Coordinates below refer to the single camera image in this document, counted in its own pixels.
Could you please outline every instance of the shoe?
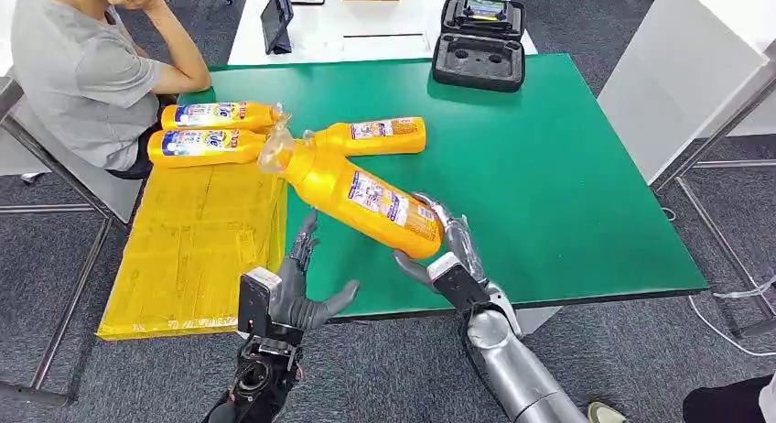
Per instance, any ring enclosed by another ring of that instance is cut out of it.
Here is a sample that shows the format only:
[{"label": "shoe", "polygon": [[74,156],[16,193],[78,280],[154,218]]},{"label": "shoe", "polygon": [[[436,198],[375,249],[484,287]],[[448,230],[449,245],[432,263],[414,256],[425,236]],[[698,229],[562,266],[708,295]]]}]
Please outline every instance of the shoe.
[{"label": "shoe", "polygon": [[587,419],[590,423],[628,423],[625,416],[601,402],[593,402],[587,407]]}]

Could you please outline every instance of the yellow plastic wrap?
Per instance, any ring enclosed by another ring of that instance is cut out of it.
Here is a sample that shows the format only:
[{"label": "yellow plastic wrap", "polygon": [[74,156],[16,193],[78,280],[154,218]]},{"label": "yellow plastic wrap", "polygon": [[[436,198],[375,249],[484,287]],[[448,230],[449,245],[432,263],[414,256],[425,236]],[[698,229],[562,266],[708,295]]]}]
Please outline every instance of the yellow plastic wrap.
[{"label": "yellow plastic wrap", "polygon": [[286,185],[255,164],[155,169],[97,335],[234,331],[240,275],[277,270],[285,227]]}]

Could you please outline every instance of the green tabletop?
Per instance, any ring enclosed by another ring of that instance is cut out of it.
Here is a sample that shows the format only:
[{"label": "green tabletop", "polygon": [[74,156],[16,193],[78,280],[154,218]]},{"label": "green tabletop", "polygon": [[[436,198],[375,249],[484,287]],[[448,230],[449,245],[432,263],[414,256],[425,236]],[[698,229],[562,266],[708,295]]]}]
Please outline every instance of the green tabletop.
[{"label": "green tabletop", "polygon": [[[695,263],[567,55],[525,59],[517,93],[435,83],[427,60],[229,68],[182,103],[281,103],[292,133],[418,115],[418,155],[350,160],[465,213],[488,277],[520,307],[693,293]],[[290,190],[286,245],[308,206]],[[342,316],[412,315],[447,302],[399,272],[391,251],[328,216],[307,278],[322,299],[361,281]]]}]

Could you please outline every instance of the bottle label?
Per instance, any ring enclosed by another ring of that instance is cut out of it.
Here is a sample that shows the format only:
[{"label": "bottle label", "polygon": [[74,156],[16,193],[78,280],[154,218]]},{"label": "bottle label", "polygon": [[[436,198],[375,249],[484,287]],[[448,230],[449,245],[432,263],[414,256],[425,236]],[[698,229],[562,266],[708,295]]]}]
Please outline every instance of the bottle label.
[{"label": "bottle label", "polygon": [[353,173],[348,199],[427,240],[437,237],[437,219],[431,210],[363,171]]},{"label": "bottle label", "polygon": [[368,121],[350,125],[352,139],[369,139],[371,137],[408,135],[417,132],[417,124],[412,118],[397,118],[383,121]]},{"label": "bottle label", "polygon": [[175,110],[175,125],[195,127],[226,125],[245,119],[248,103],[209,103],[179,105]]},{"label": "bottle label", "polygon": [[162,138],[164,156],[200,156],[209,152],[234,151],[237,130],[173,130]]}]

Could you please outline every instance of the black pants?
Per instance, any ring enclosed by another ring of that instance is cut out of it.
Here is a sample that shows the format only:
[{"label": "black pants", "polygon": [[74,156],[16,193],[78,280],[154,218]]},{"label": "black pants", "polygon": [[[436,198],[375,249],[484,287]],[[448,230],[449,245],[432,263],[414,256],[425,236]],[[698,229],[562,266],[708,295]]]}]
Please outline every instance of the black pants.
[{"label": "black pants", "polygon": [[698,388],[684,398],[686,423],[764,423],[760,391],[772,375],[745,380],[719,388]]},{"label": "black pants", "polygon": [[164,108],[178,102],[177,95],[157,95],[156,98],[159,100],[159,111],[156,114],[156,124],[148,127],[148,129],[137,138],[137,158],[135,159],[135,163],[125,171],[118,169],[106,169],[105,171],[113,174],[119,179],[127,180],[146,179],[151,175],[151,168],[153,168],[154,165],[151,163],[151,160],[148,159],[148,139],[151,138],[151,135],[154,132],[158,132],[162,129],[160,121]]},{"label": "black pants", "polygon": [[148,140],[154,132],[159,131],[160,127],[154,125],[143,132],[140,137],[137,138],[137,158],[132,166],[124,171],[119,169],[106,169],[105,171],[111,173],[119,179],[126,180],[140,180],[146,179],[151,174],[151,168],[154,166],[151,164],[151,160],[148,158]]}]

